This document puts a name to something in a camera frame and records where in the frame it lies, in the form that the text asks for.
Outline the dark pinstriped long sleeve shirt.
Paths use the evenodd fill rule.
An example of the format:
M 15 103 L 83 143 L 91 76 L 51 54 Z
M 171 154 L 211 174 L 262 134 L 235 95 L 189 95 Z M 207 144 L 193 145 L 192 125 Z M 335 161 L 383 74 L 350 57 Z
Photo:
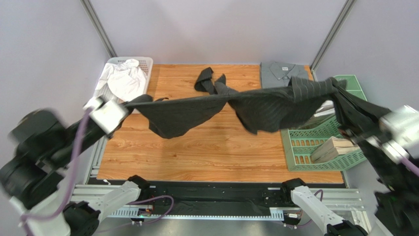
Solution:
M 285 87 L 239 92 L 226 84 L 226 77 L 212 81 L 212 70 L 204 69 L 194 88 L 205 96 L 164 100 L 141 95 L 124 106 L 149 120 L 152 132 L 165 139 L 184 135 L 218 114 L 226 104 L 235 111 L 243 127 L 252 134 L 277 132 L 305 124 L 325 101 L 332 101 L 338 122 L 359 134 L 378 126 L 390 110 L 346 91 L 346 81 L 330 77 L 314 82 L 292 77 Z

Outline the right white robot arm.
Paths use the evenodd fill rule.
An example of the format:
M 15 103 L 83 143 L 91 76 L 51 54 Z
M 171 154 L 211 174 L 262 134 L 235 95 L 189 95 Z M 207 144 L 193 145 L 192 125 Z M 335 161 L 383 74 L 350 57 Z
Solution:
M 388 192 L 374 193 L 377 218 L 368 233 L 359 225 L 336 215 L 324 205 L 300 178 L 282 183 L 283 199 L 299 206 L 326 236 L 417 236 L 419 234 L 419 177 L 403 162 L 391 161 L 384 151 L 370 144 L 359 145 Z

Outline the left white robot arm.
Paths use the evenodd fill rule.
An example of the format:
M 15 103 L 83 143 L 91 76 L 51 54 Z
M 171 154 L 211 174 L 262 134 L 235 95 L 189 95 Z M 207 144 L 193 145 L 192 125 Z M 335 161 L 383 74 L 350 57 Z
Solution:
M 106 136 L 88 114 L 65 127 L 53 111 L 34 111 L 10 134 L 18 145 L 0 170 L 0 182 L 29 236 L 91 236 L 104 218 L 150 187 L 134 175 L 97 199 L 70 201 L 80 154 Z

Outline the folded grey shirt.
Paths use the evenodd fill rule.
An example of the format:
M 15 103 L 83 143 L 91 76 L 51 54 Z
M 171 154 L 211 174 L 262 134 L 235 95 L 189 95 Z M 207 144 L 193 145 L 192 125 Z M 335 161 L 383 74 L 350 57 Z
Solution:
M 263 89 L 286 87 L 292 77 L 309 79 L 304 65 L 267 61 L 260 63 L 260 83 Z

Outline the white plastic laundry basket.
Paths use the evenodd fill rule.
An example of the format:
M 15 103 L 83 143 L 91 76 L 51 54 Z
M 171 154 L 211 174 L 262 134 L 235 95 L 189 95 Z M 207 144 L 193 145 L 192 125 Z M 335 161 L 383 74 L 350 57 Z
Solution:
M 150 57 L 114 57 L 114 58 L 109 59 L 106 63 L 118 64 L 120 62 L 124 62 L 127 59 L 136 59 L 136 60 L 140 61 L 140 68 L 146 73 L 146 78 L 147 78 L 146 87 L 144 89 L 144 94 L 146 94 L 147 90 L 148 90 L 148 87 L 149 87 L 150 79 L 151 79 L 153 59 L 150 58 Z M 115 98 L 115 97 L 111 96 L 111 93 L 110 93 L 110 91 L 107 87 L 103 88 L 100 91 L 94 90 L 93 95 L 94 95 L 94 97 L 102 96 L 102 97 L 106 98 L 107 100 L 115 100 L 118 103 L 123 103 L 124 102 L 122 100 L 119 100 L 118 98 Z

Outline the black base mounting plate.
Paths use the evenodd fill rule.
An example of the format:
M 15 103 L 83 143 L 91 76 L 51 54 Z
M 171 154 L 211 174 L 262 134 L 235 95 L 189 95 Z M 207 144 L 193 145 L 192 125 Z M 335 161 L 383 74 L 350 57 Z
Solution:
M 270 207 L 294 207 L 282 184 L 258 182 L 151 181 L 140 200 L 170 195 L 171 215 L 267 216 Z

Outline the white shirt in basket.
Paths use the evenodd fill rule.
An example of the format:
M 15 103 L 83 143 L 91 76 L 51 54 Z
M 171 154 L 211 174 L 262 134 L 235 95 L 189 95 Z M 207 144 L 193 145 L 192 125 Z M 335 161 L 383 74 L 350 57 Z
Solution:
M 140 61 L 127 59 L 118 64 L 106 63 L 95 90 L 107 87 L 111 96 L 127 102 L 144 94 L 146 82 L 146 73 L 140 68 Z

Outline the green plastic file rack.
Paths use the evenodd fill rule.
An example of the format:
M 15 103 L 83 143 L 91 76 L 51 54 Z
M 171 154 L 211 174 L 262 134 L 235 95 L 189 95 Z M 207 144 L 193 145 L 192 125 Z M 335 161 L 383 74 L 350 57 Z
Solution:
M 335 115 L 329 115 L 316 125 L 305 126 L 303 129 L 281 130 L 289 171 L 345 171 L 366 160 L 361 150 L 356 150 L 324 162 L 315 163 L 311 153 L 327 139 L 334 136 L 340 138 L 340 124 Z

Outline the white papers in rack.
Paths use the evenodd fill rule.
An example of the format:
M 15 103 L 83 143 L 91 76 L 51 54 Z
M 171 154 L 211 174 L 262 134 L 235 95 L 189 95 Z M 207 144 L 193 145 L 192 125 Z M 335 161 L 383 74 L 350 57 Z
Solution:
M 316 110 L 314 117 L 329 116 L 334 113 L 334 103 L 331 100 L 327 100 Z

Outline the brown book in rack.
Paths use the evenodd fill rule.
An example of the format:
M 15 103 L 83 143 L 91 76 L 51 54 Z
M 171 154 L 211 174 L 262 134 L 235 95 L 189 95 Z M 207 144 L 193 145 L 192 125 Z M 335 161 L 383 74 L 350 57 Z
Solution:
M 348 154 L 359 150 L 358 145 L 343 138 L 330 137 L 322 145 L 311 153 L 311 159 L 315 164 L 333 160 L 339 155 Z

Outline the right corner aluminium post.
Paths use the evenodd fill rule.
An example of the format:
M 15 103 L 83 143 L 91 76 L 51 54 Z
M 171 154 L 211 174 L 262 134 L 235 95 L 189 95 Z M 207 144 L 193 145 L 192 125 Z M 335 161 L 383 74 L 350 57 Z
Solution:
M 314 73 L 319 67 L 322 59 L 327 53 L 327 50 L 333 43 L 335 37 L 339 33 L 341 27 L 352 11 L 354 5 L 357 3 L 357 0 L 346 0 L 343 7 L 341 8 L 339 14 L 337 15 L 333 25 L 331 26 L 329 32 L 327 33 L 323 43 L 321 44 L 313 62 L 310 64 L 311 72 Z

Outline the corner aluminium post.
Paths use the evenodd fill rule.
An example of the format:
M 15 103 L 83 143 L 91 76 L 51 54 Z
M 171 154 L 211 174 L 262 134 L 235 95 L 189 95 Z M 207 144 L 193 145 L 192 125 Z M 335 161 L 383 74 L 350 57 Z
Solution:
M 313 62 L 310 64 L 311 72 L 314 73 L 319 67 L 322 59 L 327 53 L 327 50 L 333 43 L 335 37 L 339 33 L 341 27 L 352 11 L 354 5 L 357 3 L 357 0 L 346 0 L 343 7 L 341 8 L 339 14 L 337 15 L 333 25 L 331 26 L 329 32 L 327 33 L 323 43 L 321 44 Z
M 117 53 L 93 7 L 93 4 L 90 0 L 80 0 L 83 8 L 85 9 L 90 21 L 92 22 L 105 50 L 107 51 L 110 57 L 116 57 Z

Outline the aluminium frame rail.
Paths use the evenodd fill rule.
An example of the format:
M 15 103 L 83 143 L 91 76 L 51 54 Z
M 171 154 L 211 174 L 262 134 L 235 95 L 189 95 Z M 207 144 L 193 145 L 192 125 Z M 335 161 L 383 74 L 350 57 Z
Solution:
M 80 158 L 74 201 L 87 201 L 115 189 L 132 175 L 151 183 L 152 217 L 169 208 L 170 218 L 278 220 L 294 211 L 279 197 L 282 182 L 300 177 L 323 203 L 349 213 L 370 229 L 364 197 L 341 172 L 290 172 L 279 135 L 162 138 L 115 137 L 101 140 Z

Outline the left corner aluminium post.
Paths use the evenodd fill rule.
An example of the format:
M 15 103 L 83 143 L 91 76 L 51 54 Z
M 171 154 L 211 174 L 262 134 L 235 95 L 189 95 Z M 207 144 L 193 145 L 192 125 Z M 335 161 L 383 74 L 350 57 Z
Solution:
M 93 7 L 93 4 L 90 0 L 80 0 L 83 8 L 85 9 L 90 21 L 92 22 L 105 50 L 107 51 L 110 57 L 116 57 L 117 53 Z

